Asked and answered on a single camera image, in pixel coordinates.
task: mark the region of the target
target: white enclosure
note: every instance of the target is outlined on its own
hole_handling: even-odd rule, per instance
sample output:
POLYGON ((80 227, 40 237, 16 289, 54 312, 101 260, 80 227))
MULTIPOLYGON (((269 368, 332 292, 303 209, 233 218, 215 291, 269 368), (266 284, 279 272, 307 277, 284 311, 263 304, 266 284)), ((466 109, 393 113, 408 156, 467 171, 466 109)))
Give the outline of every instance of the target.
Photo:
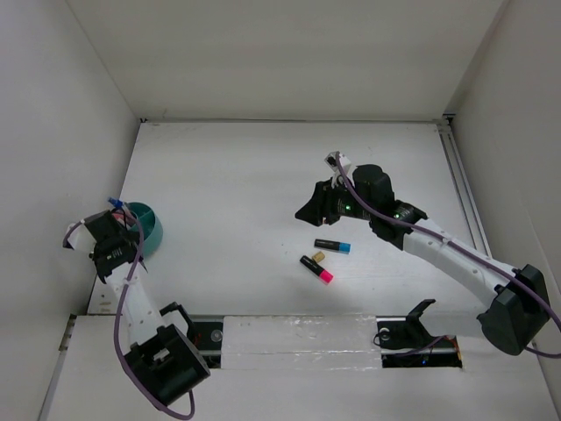
POLYGON ((142 118, 440 118, 503 0, 68 0, 142 118))
MULTIPOLYGON (((158 305, 228 316, 195 420, 557 419, 558 360, 539 361, 548 393, 536 357, 472 337, 482 307, 446 275, 366 222, 294 213, 340 149, 463 241, 540 268, 561 310, 559 19, 556 0, 2 2, 2 420, 165 419, 117 369, 112 295, 60 244, 120 194, 164 225, 158 305), (324 262, 330 286, 298 263, 315 238, 352 243, 324 262), (465 329, 465 368, 380 369, 373 315, 427 297, 465 329)), ((536 339, 561 349, 552 322, 536 339)))

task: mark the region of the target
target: blue cap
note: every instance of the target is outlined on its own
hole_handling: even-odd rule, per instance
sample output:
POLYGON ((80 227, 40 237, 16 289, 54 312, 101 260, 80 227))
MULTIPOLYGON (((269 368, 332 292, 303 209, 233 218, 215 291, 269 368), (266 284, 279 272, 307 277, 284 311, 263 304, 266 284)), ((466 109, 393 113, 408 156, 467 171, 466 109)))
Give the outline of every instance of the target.
POLYGON ((351 245, 349 243, 339 243, 339 252, 350 253, 351 252, 351 245))
POLYGON ((116 199, 114 197, 109 197, 107 201, 118 209, 121 209, 123 207, 123 202, 121 202, 119 199, 116 199))

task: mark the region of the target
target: teal bowl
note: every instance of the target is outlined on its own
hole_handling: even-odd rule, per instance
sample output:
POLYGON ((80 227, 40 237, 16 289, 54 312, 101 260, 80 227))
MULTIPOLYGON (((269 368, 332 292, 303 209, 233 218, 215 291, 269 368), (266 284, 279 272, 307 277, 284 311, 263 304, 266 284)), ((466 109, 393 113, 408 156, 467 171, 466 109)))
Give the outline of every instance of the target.
MULTIPOLYGON (((164 237, 164 229, 161 222, 150 206, 140 202, 129 202, 129 210, 142 225, 144 232, 144 257, 151 256, 160 246, 161 239, 164 237)), ((138 231, 134 225, 131 231, 138 231)))

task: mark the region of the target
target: white wall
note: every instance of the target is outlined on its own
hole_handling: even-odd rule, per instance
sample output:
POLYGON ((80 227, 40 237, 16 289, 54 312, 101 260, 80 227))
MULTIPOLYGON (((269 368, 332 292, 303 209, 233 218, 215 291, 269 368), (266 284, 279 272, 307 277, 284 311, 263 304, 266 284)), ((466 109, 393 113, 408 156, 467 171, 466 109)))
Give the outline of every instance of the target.
MULTIPOLYGON (((542 269, 559 303, 561 3, 512 0, 454 120, 462 160, 494 255, 542 269)), ((561 352, 550 322, 541 349, 561 352)), ((557 409, 561 365, 542 365, 557 409)))
POLYGON ((37 418, 93 283, 67 224, 118 195, 137 122, 63 0, 0 3, 0 418, 37 418))
POLYGON ((138 117, 440 118, 503 0, 68 0, 138 117))

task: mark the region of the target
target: pink cap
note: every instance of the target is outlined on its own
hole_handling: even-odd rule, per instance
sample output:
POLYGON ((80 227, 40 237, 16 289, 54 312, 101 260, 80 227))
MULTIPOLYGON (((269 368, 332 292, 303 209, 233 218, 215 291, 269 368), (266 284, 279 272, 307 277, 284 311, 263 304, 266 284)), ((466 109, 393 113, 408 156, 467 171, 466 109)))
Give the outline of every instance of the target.
POLYGON ((319 279, 321 279, 321 280, 324 281, 325 283, 330 283, 331 280, 333 279, 333 275, 330 274, 327 270, 324 270, 324 271, 319 275, 319 279))

